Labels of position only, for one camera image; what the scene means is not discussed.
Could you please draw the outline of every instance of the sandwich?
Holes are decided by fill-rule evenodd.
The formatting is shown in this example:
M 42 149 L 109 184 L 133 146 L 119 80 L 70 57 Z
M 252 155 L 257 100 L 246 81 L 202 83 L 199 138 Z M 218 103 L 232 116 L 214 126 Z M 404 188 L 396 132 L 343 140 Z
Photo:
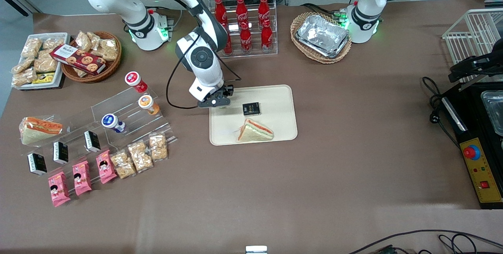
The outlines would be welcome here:
M 268 141 L 272 140 L 274 133 L 269 128 L 257 123 L 256 121 L 247 118 L 244 125 L 241 127 L 241 133 L 237 138 L 239 142 L 248 141 Z
M 63 125 L 52 121 L 40 120 L 39 118 L 23 118 L 19 125 L 21 143 L 29 145 L 40 140 L 51 138 L 61 134 Z

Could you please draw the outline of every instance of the table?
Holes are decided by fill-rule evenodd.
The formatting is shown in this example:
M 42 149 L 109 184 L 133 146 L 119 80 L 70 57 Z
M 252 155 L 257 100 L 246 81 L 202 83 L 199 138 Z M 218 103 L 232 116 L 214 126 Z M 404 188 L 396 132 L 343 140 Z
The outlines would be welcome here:
M 207 110 L 173 109 L 163 100 L 179 138 L 170 146 L 169 161 L 138 177 L 98 185 L 61 208 L 52 207 L 47 182 L 30 174 L 18 155 L 21 118 L 75 114 L 126 89 L 123 77 L 133 69 L 164 99 L 177 61 L 175 43 L 143 52 L 122 32 L 117 15 L 35 15 L 37 33 L 82 29 L 117 35 L 123 61 L 117 73 L 97 84 L 66 80 L 60 90 L 12 91 L 0 121 L 0 249 L 221 254 L 267 245 L 271 254 L 345 253 L 420 228 L 501 241 L 503 211 L 478 209 L 463 159 L 429 122 L 429 94 L 420 86 L 424 75 L 442 90 L 451 86 L 440 36 L 473 8 L 483 8 L 483 0 L 389 3 L 375 36 L 327 66 L 304 57 L 290 40 L 291 21 L 307 9 L 280 6 L 279 54 L 228 65 L 243 78 L 236 86 L 292 88 L 295 140 L 215 147 L 208 139 Z M 180 23 L 174 41 L 195 26 L 187 13 Z M 193 78 L 178 70 L 172 102 L 194 105 L 188 93 Z M 389 242 L 441 250 L 434 234 Z

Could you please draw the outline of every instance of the small black package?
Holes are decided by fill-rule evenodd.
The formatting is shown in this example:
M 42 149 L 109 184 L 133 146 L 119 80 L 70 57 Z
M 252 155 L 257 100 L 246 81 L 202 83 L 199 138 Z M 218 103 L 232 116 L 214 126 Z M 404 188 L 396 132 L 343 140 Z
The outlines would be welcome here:
M 52 151 L 55 162 L 59 164 L 68 163 L 68 146 L 65 143 L 54 142 Z
M 45 167 L 44 157 L 39 154 L 29 154 L 28 163 L 30 164 L 30 172 L 36 175 L 43 175 L 47 173 L 47 168 Z
M 92 131 L 86 131 L 84 132 L 84 137 L 86 138 L 86 149 L 88 151 L 98 152 L 99 150 L 101 150 L 97 134 Z

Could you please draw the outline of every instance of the coca-cola bottle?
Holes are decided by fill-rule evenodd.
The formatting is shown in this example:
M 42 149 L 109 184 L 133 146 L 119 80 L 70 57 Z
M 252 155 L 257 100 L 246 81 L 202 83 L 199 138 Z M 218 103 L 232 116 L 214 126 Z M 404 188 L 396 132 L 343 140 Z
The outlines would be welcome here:
M 227 22 L 227 10 L 222 3 L 222 0 L 215 0 L 215 17 L 220 24 L 228 24 Z
M 239 34 L 241 37 L 241 50 L 244 55 L 249 55 L 252 51 L 252 34 L 248 29 L 248 21 L 239 23 L 239 27 L 241 28 L 241 33 Z
M 246 24 L 246 28 L 248 29 L 248 9 L 244 5 L 244 0 L 237 0 L 236 16 L 239 28 L 243 30 L 241 26 Z
M 228 57 L 229 55 L 232 55 L 232 42 L 230 41 L 230 34 L 229 34 L 229 28 L 228 25 L 225 23 L 222 23 L 223 28 L 227 32 L 227 44 L 225 45 L 225 48 L 223 49 L 223 55 Z
M 259 5 L 259 30 L 262 30 L 264 21 L 269 20 L 269 4 L 267 0 L 260 0 Z
M 271 30 L 271 21 L 269 19 L 263 21 L 262 28 L 262 51 L 270 53 L 273 49 L 273 30 Z

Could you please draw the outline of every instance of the yellow control panel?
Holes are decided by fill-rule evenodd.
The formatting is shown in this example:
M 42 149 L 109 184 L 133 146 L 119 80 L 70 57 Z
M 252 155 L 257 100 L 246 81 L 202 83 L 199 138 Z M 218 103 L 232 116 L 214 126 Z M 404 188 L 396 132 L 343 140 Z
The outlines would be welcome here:
M 480 202 L 502 202 L 478 138 L 460 143 L 466 166 Z

